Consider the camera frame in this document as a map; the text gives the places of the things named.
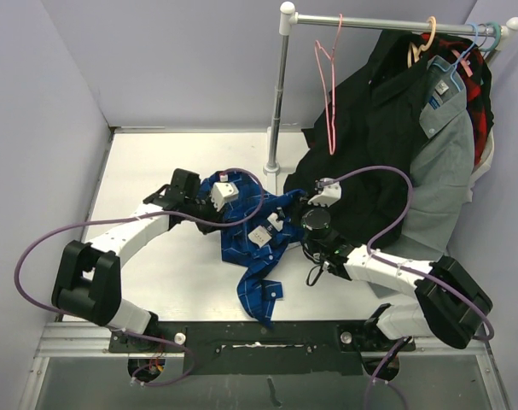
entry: white wall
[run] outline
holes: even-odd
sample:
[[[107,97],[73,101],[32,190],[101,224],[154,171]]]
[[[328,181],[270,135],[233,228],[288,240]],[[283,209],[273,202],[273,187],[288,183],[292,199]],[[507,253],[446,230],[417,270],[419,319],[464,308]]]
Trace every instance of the white wall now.
[[[518,16],[518,0],[479,0],[469,21]],[[518,38],[492,64],[496,154],[451,241],[453,254],[493,300],[492,349],[518,409]]]
[[[0,0],[0,409],[16,409],[50,315],[16,293],[12,272],[39,234],[82,220],[109,131],[39,0]],[[56,259],[73,232],[50,240],[25,269],[48,301]]]
[[[294,0],[309,15],[463,23],[476,0]],[[270,124],[282,0],[43,0],[112,126],[264,129]],[[289,41],[283,123],[310,125],[323,91],[313,52],[333,27]],[[361,67],[378,31],[345,29],[338,79]]]

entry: chrome rod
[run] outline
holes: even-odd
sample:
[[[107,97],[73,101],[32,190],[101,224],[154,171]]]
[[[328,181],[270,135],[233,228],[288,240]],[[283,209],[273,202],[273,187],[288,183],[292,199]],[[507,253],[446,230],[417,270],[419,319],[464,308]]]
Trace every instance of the chrome rod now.
[[[277,73],[276,96],[274,98],[274,111],[272,112],[272,122],[270,130],[270,145],[268,148],[268,162],[266,168],[274,170],[277,168],[277,138],[279,137],[279,124],[282,114],[283,84],[285,83],[285,67],[287,66],[287,51],[289,35],[282,36],[282,54],[279,61],[279,71]]]
[[[309,24],[315,26],[338,26],[339,17],[328,17],[322,15],[301,15],[295,14],[294,22],[297,24]],[[371,28],[376,30],[408,30],[410,32],[430,32],[431,25],[420,21],[401,21],[401,20],[379,20],[379,19],[359,19],[344,17],[343,27]],[[457,35],[474,35],[474,28],[468,25],[437,24],[437,32]],[[494,28],[490,26],[479,26],[479,36],[495,36]]]

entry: blue plaid shirt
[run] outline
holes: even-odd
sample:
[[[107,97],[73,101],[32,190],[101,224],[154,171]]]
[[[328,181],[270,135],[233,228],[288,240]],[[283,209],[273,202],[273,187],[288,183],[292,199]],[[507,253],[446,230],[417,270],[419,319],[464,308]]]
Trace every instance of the blue plaid shirt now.
[[[206,198],[213,184],[218,181],[218,173],[205,179],[201,183],[198,198]],[[224,206],[223,222],[245,218],[256,209],[260,200],[259,186],[245,173],[230,173],[229,182],[236,184],[240,193],[236,200]],[[279,208],[285,211],[304,193],[302,190],[292,190],[285,195],[275,196],[265,191],[263,206],[253,218],[244,224],[221,230],[223,261],[247,267],[237,286],[240,302],[249,316],[264,325],[271,322],[276,299],[283,297],[282,284],[265,278],[282,258],[288,245],[302,239],[304,231],[298,226],[291,225],[290,218],[285,217],[282,230],[274,230],[274,236],[262,248],[251,242],[247,235],[257,226],[269,225],[270,222],[266,218],[273,212],[278,213]]]

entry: gray shirt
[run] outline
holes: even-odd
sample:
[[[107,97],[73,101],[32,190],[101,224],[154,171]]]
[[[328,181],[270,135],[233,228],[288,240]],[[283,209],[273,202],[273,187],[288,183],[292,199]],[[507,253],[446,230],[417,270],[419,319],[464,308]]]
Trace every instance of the gray shirt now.
[[[438,66],[448,69],[444,73]],[[474,165],[473,126],[465,84],[436,56],[428,63],[428,93],[420,125],[428,144],[410,164],[414,197],[399,240],[383,251],[415,260],[437,260],[445,249],[469,186]]]

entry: red plaid shirt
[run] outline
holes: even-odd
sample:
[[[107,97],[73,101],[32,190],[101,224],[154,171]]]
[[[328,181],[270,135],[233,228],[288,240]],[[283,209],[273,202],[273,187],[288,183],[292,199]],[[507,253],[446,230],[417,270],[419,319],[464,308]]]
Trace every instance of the red plaid shirt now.
[[[429,33],[424,33],[422,38],[429,40]],[[449,63],[456,62],[457,57],[452,53],[456,50],[462,54],[471,41],[466,38],[437,34],[428,50],[428,58],[441,56]],[[458,64],[457,72],[462,77],[467,88],[467,111],[473,123],[474,134],[474,164],[480,162],[480,156],[486,145],[488,133],[493,126],[492,105],[490,103],[490,89],[492,88],[492,74],[482,58],[482,54],[475,46],[466,57],[473,74],[469,77],[462,64]]]

